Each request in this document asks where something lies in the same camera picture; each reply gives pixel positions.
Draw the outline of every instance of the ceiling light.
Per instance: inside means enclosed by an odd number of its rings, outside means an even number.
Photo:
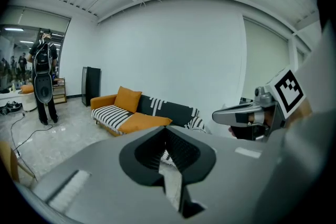
[[[7,31],[23,31],[22,28],[5,28]]]

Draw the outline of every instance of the orange cushion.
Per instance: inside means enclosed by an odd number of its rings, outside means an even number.
[[[142,113],[135,113],[126,122],[124,122],[118,129],[123,133],[129,134],[132,132],[148,129],[156,126],[166,126],[172,123],[171,119],[148,116]]]
[[[134,92],[120,86],[114,105],[120,107],[121,109],[135,113],[138,108],[141,94],[142,92]]]
[[[34,92],[33,85],[22,85],[21,90],[23,94]]]

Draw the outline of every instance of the sofa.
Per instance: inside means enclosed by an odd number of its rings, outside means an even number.
[[[108,95],[91,99],[91,116],[108,132],[114,136],[125,135],[120,131],[126,121],[134,114],[114,105],[117,95]],[[137,113],[150,116],[165,117],[172,120],[170,125],[177,125],[189,130],[206,133],[203,120],[198,116],[199,110],[185,105],[175,104],[141,95],[137,107]],[[167,151],[161,158],[161,161],[173,165]]]

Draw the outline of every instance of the pillow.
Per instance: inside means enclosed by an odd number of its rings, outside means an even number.
[[[172,120],[168,118],[149,116],[141,113],[135,113],[126,122],[124,122],[118,131],[125,134],[148,129],[156,126],[166,126],[171,124]]]
[[[120,107],[121,109],[135,113],[141,94],[142,92],[134,92],[130,89],[120,86],[114,105]]]
[[[27,94],[34,92],[34,87],[33,85],[22,85],[21,86],[22,94]]]

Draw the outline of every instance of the black outfit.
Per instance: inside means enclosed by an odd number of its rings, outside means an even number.
[[[19,58],[19,65],[21,68],[20,74],[22,76],[22,80],[26,80],[26,66],[27,66],[27,60],[26,58],[20,56]]]
[[[49,43],[50,39],[45,38],[44,40],[41,40],[41,42]],[[40,41],[35,42],[34,45],[31,48],[31,50],[29,51],[29,53],[32,56],[35,56],[35,54],[37,53],[37,46],[39,44],[40,44]],[[50,47],[50,52],[51,52],[53,60],[57,59],[57,50],[56,50],[56,46],[54,44]],[[35,77],[36,77],[36,73],[35,73],[34,64],[33,64],[33,86],[34,86],[34,95],[35,95],[35,99],[36,99],[37,110],[38,110],[38,114],[39,114],[39,118],[40,118],[41,122],[46,123],[48,121],[48,118],[47,118],[47,114],[46,114],[46,111],[45,111],[45,108],[44,108],[44,104],[41,103],[38,100],[38,98],[36,96],[36,92],[35,92]],[[49,114],[50,114],[50,117],[52,118],[52,120],[57,121],[58,117],[57,117],[57,114],[56,114],[56,109],[55,109],[55,104],[54,104],[54,99],[53,98],[48,103],[48,110],[49,110]]]

